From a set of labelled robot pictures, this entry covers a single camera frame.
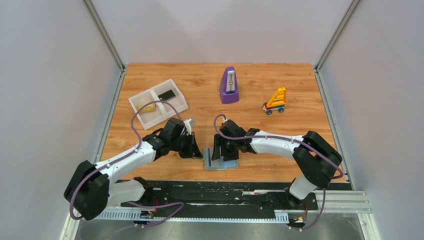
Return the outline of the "purple metronome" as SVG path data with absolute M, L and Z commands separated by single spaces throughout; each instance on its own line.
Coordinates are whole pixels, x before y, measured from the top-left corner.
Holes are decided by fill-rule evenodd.
M 219 96 L 222 104 L 233 104 L 240 100 L 236 70 L 233 66 L 224 70 L 219 85 Z

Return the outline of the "white two-compartment tray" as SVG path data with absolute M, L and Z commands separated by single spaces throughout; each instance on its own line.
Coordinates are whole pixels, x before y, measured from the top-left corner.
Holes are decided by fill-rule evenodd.
M 158 98 L 158 95 L 168 90 L 173 90 L 176 94 L 176 98 L 173 98 L 169 101 L 161 101 Z M 189 108 L 185 96 L 171 78 L 134 96 L 131 96 L 128 101 L 134 112 L 138 113 L 137 118 L 144 130 L 148 130 L 175 116 L 176 112 L 181 113 Z M 139 114 L 139 112 L 136 110 L 136 106 L 147 101 L 149 101 L 150 104 L 155 103 L 155 111 Z

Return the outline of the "black card in tray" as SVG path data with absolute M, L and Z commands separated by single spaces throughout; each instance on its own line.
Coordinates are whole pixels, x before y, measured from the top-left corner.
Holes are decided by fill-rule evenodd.
M 174 93 L 174 91 L 172 89 L 170 89 L 170 90 L 167 90 L 167 91 L 159 94 L 158 98 L 159 98 L 160 101 L 166 102 L 166 101 L 169 101 L 169 100 L 176 98 L 176 94 Z

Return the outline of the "green card holder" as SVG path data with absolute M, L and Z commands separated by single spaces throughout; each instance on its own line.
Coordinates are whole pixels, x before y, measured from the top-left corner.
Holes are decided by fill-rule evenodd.
M 207 170 L 227 170 L 239 167 L 239 161 L 237 159 L 224 160 L 224 158 L 221 157 L 220 159 L 212 160 L 213 148 L 205 147 L 203 150 L 204 167 Z

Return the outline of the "gold card in tray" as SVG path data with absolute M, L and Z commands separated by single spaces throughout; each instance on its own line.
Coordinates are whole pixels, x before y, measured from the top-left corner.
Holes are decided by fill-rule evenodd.
M 149 101 L 147 101 L 147 102 L 138 104 L 135 108 L 139 114 L 151 113 L 156 110 L 156 104 L 150 103 Z

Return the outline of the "aluminium slotted rail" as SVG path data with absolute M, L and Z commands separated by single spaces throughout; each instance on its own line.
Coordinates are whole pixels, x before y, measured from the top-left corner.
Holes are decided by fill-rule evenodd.
M 244 191 L 241 189 L 183 189 L 154 190 L 154 203 L 165 205 L 160 209 L 148 209 L 123 203 L 106 208 L 98 220 L 130 220 L 158 222 L 169 218 L 181 222 L 222 223 L 283 223 L 289 216 L 280 202 L 283 191 L 274 195 L 267 192 Z

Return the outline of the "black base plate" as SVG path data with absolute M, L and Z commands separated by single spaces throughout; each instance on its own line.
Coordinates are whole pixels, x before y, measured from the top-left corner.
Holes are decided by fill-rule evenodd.
M 183 202 L 176 218 L 224 220 L 273 219 L 276 210 L 303 215 L 321 208 L 313 192 L 304 200 L 289 197 L 289 185 L 288 182 L 150 180 L 146 193 L 136 204 L 161 206 L 176 203 L 156 210 L 156 217 L 167 217 Z

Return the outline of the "yellow toy car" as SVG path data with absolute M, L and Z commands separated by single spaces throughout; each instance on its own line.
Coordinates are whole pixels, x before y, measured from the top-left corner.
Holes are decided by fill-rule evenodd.
M 276 90 L 273 96 L 267 101 L 263 103 L 262 110 L 267 114 L 271 115 L 273 112 L 277 111 L 282 113 L 285 111 L 286 107 L 286 97 L 287 90 L 285 87 L 280 87 Z

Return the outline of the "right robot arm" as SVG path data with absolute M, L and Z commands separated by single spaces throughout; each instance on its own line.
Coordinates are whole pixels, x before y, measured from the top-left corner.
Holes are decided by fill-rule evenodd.
M 296 162 L 301 174 L 293 180 L 285 195 L 286 204 L 292 209 L 301 207 L 310 192 L 325 189 L 333 179 L 344 175 L 340 168 L 342 156 L 315 131 L 287 136 L 258 128 L 244 130 L 233 120 L 225 120 L 214 135 L 210 158 L 232 161 L 239 158 L 240 152 L 272 154 Z

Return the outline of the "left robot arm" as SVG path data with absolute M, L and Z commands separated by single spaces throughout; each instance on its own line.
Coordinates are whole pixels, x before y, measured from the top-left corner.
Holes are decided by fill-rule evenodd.
M 182 159 L 202 158 L 192 127 L 195 120 L 171 118 L 163 128 L 139 139 L 128 150 L 96 164 L 81 162 L 64 191 L 70 209 L 77 210 L 81 218 L 92 220 L 104 209 L 125 202 L 137 202 L 149 206 L 153 193 L 146 180 L 136 177 L 120 181 L 126 174 L 143 165 L 152 163 L 170 152 Z

